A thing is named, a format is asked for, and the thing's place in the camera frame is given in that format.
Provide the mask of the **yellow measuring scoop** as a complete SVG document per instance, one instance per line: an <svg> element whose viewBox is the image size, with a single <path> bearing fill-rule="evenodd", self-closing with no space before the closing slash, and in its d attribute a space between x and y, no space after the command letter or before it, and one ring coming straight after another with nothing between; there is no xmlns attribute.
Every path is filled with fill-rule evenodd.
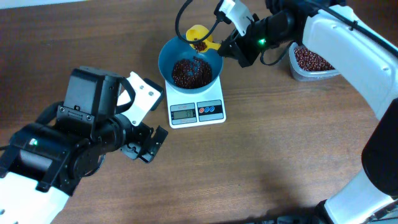
<svg viewBox="0 0 398 224"><path fill-rule="evenodd" d="M209 33L209 30L203 26L203 25L194 25L192 26L189 30L186 31L186 39L189 41L194 41L194 40L199 40L203 38L205 35ZM204 52L199 52L199 53L205 53L208 50L218 50L221 47L221 44L213 42L213 36L209 35L204 42L207 45L207 49Z"/></svg>

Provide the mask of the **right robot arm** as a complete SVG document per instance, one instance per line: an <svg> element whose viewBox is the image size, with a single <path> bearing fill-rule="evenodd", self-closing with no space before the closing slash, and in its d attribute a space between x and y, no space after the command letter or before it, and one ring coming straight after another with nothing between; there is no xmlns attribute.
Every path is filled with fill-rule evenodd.
<svg viewBox="0 0 398 224"><path fill-rule="evenodd" d="M397 202L397 47L373 31L344 1L267 1L258 19L240 1L221 1L218 20L236 30L219 54L242 67L291 40L323 57L365 99L379 124L366 143L360 172L310 217L277 223L369 223Z"/></svg>

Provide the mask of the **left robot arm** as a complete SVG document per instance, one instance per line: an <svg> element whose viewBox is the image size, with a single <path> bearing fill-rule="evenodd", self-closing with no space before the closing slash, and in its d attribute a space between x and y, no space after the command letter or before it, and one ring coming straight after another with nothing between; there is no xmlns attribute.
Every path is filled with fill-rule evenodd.
<svg viewBox="0 0 398 224"><path fill-rule="evenodd" d="M63 101L14 133L1 156L1 222L50 223L107 153L150 163L167 137L143 123L163 88L136 73L72 71Z"/></svg>

